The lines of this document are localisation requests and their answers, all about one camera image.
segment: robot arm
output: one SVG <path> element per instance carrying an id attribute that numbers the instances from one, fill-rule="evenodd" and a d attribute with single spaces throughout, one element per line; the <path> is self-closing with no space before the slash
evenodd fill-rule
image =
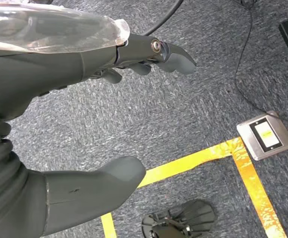
<path id="1" fill-rule="evenodd" d="M 113 68 L 146 75 L 152 64 L 166 72 L 191 73 L 194 61 L 180 47 L 154 37 L 131 35 L 122 46 L 82 53 L 0 51 L 0 238 L 38 238 L 87 222 L 122 204 L 145 175 L 134 157 L 94 172 L 27 169 L 3 139 L 5 123 L 22 115 L 31 100 L 88 78 L 117 83 Z"/>

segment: yellow label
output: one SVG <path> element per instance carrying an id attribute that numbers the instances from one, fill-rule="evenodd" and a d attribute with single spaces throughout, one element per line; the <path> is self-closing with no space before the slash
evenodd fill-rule
<path id="1" fill-rule="evenodd" d="M 261 137 L 262 137 L 262 138 L 268 138 L 268 137 L 271 137 L 272 135 L 273 135 L 272 131 L 268 130 L 268 131 L 264 131 L 264 133 L 261 133 Z"/>

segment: metal floor plate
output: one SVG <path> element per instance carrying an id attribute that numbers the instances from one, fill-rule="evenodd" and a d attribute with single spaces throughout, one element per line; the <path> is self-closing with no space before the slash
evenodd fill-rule
<path id="1" fill-rule="evenodd" d="M 274 111 L 269 114 L 278 116 Z M 255 160 L 261 160 L 288 149 L 288 130 L 277 118 L 264 114 L 237 126 Z"/>

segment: gray carpet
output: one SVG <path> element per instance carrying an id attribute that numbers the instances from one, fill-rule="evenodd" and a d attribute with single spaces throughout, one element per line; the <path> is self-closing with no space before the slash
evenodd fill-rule
<path id="1" fill-rule="evenodd" d="M 156 22 L 173 0 L 56 0 L 69 8 L 127 20 L 135 33 Z M 288 0 L 258 0 L 238 82 L 254 102 L 288 118 L 288 50 L 277 26 Z M 146 77 L 130 70 L 111 85 L 87 81 L 35 99 L 11 122 L 14 151 L 31 169 L 91 171 L 122 155 L 147 169 L 238 136 L 237 124 L 261 114 L 234 88 L 234 72 L 249 15 L 230 0 L 185 0 L 155 35 L 197 62 L 194 74 Z M 288 151 L 255 166 L 288 236 Z M 209 238 L 266 237 L 232 158 L 136 190 L 113 216 L 119 238 L 141 238 L 143 215 L 193 198 L 218 216 Z M 50 238 L 102 238 L 100 219 Z"/>

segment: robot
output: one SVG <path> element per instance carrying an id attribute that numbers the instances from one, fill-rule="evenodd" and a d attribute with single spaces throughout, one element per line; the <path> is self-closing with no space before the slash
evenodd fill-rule
<path id="1" fill-rule="evenodd" d="M 21 116 L 33 98 L 51 90 L 90 79 L 118 83 L 122 76 L 114 68 L 147 75 L 152 65 L 183 74 L 196 67 L 181 47 L 135 34 L 123 44 L 83 52 L 0 50 L 0 238 L 39 238 L 95 219 L 119 207 L 145 175 L 141 161 L 131 156 L 93 172 L 27 169 L 5 139 L 11 131 L 7 121 Z"/>

